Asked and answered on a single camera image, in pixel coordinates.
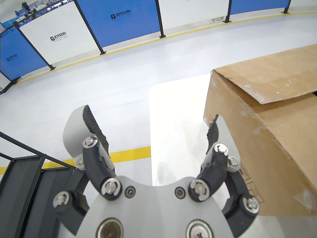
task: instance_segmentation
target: screw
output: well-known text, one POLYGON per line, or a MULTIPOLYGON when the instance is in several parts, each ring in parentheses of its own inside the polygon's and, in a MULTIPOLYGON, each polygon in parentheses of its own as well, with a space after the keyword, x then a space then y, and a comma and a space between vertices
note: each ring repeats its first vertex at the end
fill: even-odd
POLYGON ((224 144, 216 144, 214 147, 215 152, 219 152, 220 154, 223 154, 224 156, 228 156, 229 150, 224 144))
POLYGON ((259 202, 255 197, 246 199, 245 197, 242 199, 243 205, 246 208, 247 211, 250 213, 258 213, 260 210, 259 202))
POLYGON ((87 137, 83 142, 82 142, 82 146, 86 149, 93 147, 97 144, 98 140, 94 139, 92 137, 87 137))
POLYGON ((123 237, 122 223, 115 218, 108 218, 97 229, 96 238, 121 238, 123 237))
POLYGON ((120 192, 121 184, 116 178, 107 179, 101 187, 102 195, 109 194, 117 196, 120 192))
POLYGON ((124 194, 126 198, 132 198, 133 196, 135 196, 135 188, 133 186, 127 187, 124 194))
POLYGON ((182 187, 177 187, 175 189, 175 195, 178 199, 184 199, 185 198, 185 195, 186 195, 186 192, 184 190, 184 188, 182 187))
POLYGON ((190 230, 190 238, 209 238, 204 226, 197 224, 190 230))
POLYGON ((68 192, 62 191, 54 197, 53 207, 56 208, 57 206, 66 205, 68 201, 69 201, 68 192))
POLYGON ((209 198, 209 187, 201 179, 194 179, 191 181, 189 187, 194 189, 195 194, 198 195, 199 201, 205 201, 209 198))
POLYGON ((187 226, 186 238, 212 238, 210 226, 202 220, 194 220, 187 226))

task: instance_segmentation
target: printed label on box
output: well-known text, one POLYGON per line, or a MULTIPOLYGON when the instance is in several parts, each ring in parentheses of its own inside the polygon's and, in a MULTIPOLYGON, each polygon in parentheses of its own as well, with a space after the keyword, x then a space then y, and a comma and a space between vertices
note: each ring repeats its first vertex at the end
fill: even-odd
POLYGON ((248 183, 247 188, 249 190, 250 195, 253 195, 259 203, 264 203, 264 200, 263 200, 259 190, 257 189, 256 185, 254 184, 254 182, 248 183))

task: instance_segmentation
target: box flap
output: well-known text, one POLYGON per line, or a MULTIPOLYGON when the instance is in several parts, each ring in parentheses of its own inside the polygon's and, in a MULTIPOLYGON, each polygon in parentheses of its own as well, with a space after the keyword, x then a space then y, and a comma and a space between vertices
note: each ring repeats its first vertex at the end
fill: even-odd
POLYGON ((317 90, 317 44, 216 69, 260 104, 317 90))

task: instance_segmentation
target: bolt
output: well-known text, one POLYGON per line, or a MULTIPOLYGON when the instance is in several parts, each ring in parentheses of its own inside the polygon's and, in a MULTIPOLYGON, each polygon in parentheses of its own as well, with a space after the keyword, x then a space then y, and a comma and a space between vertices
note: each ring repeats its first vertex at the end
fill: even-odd
POLYGON ((105 186, 106 194, 110 194, 110 195, 113 194, 116 188, 117 188, 117 185, 115 184, 115 182, 108 182, 105 186))
POLYGON ((247 205, 250 209, 257 209, 257 202, 255 201, 255 198, 250 198, 247 200, 247 205))
POLYGON ((65 200, 66 200, 65 195, 59 195, 55 201, 58 205, 62 205, 65 202, 65 200))
POLYGON ((94 139, 92 137, 87 137, 83 142, 82 142, 82 146, 85 149, 89 149, 90 147, 93 147, 97 144, 98 140, 94 139))
POLYGON ((258 213, 260 210, 259 202, 256 200, 255 197, 246 199, 245 197, 242 199, 243 205, 247 211, 250 213, 258 213))
POLYGON ((183 187, 177 187, 175 189, 175 195, 178 199, 183 199, 185 198, 186 192, 183 187))
POLYGON ((121 183, 116 178, 107 179, 101 187, 101 194, 109 194, 117 196, 121 190, 121 183))
POLYGON ((194 191, 197 195, 205 195, 207 190, 201 183, 196 183, 194 191))
POLYGON ((209 234, 204 226, 197 224, 191 228, 190 238, 209 238, 209 234))
POLYGON ((203 180, 194 179, 191 181, 189 187, 194 189, 195 194, 198 195, 199 201, 206 201, 209 198, 210 190, 203 180))
POLYGON ((229 159, 229 164, 233 167, 237 167, 238 166, 238 160, 234 157, 229 159))
POLYGON ((83 164, 84 164, 83 158, 80 158, 80 159, 78 160, 78 164, 79 164, 79 165, 83 165, 83 164))
POLYGON ((89 138, 85 141, 85 144, 88 145, 88 146, 92 146, 94 143, 94 139, 93 138, 89 138))
POLYGON ((133 186, 129 186, 126 188, 124 193, 126 198, 132 198, 133 196, 135 196, 135 188, 133 186))
POLYGON ((216 144, 214 147, 215 152, 219 152, 224 156, 228 156, 229 150, 224 144, 216 144))
POLYGON ((62 191, 54 197, 53 207, 56 208, 57 206, 66 205, 68 201, 69 201, 68 192, 62 191))

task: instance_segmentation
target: black metal railing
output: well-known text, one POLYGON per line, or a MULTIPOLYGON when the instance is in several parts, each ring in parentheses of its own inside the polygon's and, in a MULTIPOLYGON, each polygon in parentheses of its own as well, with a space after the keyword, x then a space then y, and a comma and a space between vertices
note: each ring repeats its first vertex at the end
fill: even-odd
MULTIPOLYGON (((12 137, 10 137, 10 136, 2 133, 2 132, 0 132, 0 137, 5 139, 5 140, 7 140, 8 142, 10 142, 12 144, 15 144, 15 145, 23 148, 24 150, 32 152, 32 153, 34 153, 34 154, 36 154, 38 156, 44 157, 45 159, 48 159, 48 160, 50 160, 52 162, 55 162, 55 163, 60 164, 60 165, 63 165, 65 167, 68 167, 68 168, 73 169, 73 170, 76 169, 76 167, 74 167, 74 166, 72 166, 72 165, 70 165, 68 163, 65 163, 63 161, 60 161, 60 160, 58 160, 58 159, 56 159, 56 158, 54 158, 54 157, 52 157, 50 155, 44 154, 44 153, 42 153, 42 152, 40 152, 38 150, 35 150, 34 148, 29 147, 26 144, 23 144, 23 143, 19 142, 18 140, 14 139, 14 138, 12 138, 12 137)), ((0 156, 5 158, 5 159, 8 159, 8 160, 13 160, 14 159, 14 158, 12 158, 12 157, 10 157, 10 156, 8 156, 6 154, 3 154, 3 153, 0 153, 0 156)))

